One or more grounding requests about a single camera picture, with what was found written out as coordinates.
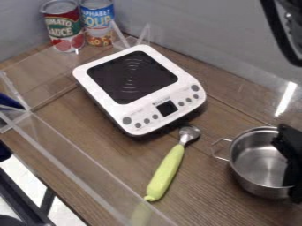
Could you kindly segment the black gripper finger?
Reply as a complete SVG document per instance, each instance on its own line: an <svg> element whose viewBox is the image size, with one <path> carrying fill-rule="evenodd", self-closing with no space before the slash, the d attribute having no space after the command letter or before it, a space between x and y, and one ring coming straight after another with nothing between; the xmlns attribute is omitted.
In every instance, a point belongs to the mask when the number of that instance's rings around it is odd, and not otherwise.
<svg viewBox="0 0 302 226"><path fill-rule="evenodd" d="M298 150L297 144L278 137L273 138L271 144L287 160L283 186L295 186L302 178L301 152Z"/></svg>
<svg viewBox="0 0 302 226"><path fill-rule="evenodd" d="M298 184L290 188L289 197L294 203L302 203L302 184Z"/></svg>

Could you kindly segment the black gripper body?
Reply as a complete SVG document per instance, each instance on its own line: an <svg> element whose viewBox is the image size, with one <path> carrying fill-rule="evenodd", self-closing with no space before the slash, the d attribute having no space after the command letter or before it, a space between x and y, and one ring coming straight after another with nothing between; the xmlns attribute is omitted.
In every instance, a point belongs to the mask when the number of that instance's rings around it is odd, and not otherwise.
<svg viewBox="0 0 302 226"><path fill-rule="evenodd" d="M287 159L302 161L302 131L287 124L281 124L277 130L278 151Z"/></svg>

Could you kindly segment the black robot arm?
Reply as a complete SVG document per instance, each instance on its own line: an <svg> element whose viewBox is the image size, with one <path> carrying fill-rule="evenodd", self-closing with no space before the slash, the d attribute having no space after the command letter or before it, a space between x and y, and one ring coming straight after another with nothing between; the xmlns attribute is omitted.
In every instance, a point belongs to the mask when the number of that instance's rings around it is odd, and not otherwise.
<svg viewBox="0 0 302 226"><path fill-rule="evenodd" d="M302 0L259 0L277 45L286 60L302 68ZM287 159L283 186L290 200L302 203L302 131L287 124L277 126L271 144Z"/></svg>

